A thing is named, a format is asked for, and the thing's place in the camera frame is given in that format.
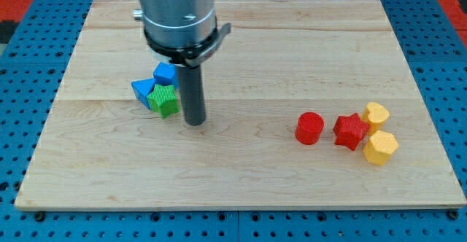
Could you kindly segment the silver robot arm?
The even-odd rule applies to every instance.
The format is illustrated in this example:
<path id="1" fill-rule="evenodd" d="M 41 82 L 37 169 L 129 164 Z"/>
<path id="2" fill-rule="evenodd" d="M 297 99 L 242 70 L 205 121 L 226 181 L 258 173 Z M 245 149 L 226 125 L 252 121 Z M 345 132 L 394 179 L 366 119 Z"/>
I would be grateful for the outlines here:
<path id="1" fill-rule="evenodd" d="M 215 0 L 139 0 L 140 20 L 151 50 L 163 61 L 194 68 L 207 61 L 230 34 L 217 26 Z"/>

